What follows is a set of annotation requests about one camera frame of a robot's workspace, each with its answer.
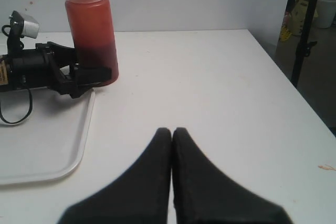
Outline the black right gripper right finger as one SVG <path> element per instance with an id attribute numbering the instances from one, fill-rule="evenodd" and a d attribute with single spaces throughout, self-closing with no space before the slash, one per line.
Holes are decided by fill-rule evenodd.
<path id="1" fill-rule="evenodd" d="M 291 223 L 281 206 L 219 170 L 182 127 L 173 133 L 172 179 L 177 223 Z"/>

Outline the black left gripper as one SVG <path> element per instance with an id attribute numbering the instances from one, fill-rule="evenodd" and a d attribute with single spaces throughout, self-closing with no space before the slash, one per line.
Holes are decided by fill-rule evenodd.
<path id="1" fill-rule="evenodd" d="M 112 70 L 108 67 L 79 67 L 75 48 L 62 46 L 52 41 L 36 43 L 35 49 L 47 64 L 47 88 L 60 95 L 76 99 L 91 90 L 104 86 L 111 80 Z"/>

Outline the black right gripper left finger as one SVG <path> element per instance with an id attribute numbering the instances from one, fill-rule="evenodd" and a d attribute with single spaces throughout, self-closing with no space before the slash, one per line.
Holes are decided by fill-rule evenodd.
<path id="1" fill-rule="evenodd" d="M 157 129 L 120 177 L 67 208 L 59 223 L 167 223 L 171 154 L 170 130 Z"/>

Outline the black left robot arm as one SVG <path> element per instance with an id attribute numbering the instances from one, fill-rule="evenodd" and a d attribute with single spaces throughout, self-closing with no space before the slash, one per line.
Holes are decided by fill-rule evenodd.
<path id="1" fill-rule="evenodd" d="M 1 92 L 48 88 L 75 99 L 111 78 L 110 68 L 80 66 L 73 48 L 51 41 L 35 46 L 3 55 Z"/>

